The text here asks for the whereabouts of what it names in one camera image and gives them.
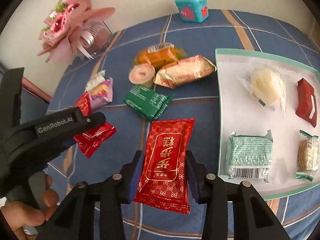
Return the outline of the person's left hand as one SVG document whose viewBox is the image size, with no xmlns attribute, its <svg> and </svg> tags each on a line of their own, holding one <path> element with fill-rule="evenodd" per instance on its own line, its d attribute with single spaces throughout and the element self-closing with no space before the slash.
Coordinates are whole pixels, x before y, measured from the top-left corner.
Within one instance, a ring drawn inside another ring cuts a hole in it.
<svg viewBox="0 0 320 240">
<path fill-rule="evenodd" d="M 24 233 L 24 226 L 39 226 L 44 222 L 48 221 L 52 214 L 58 207 L 59 196 L 50 188 L 53 179 L 50 175 L 46 175 L 46 191 L 44 192 L 42 199 L 44 204 L 47 206 L 45 211 L 35 209 L 22 202 L 6 202 L 1 207 L 1 212 L 11 230 L 14 232 L 18 239 L 28 239 Z"/>
</svg>

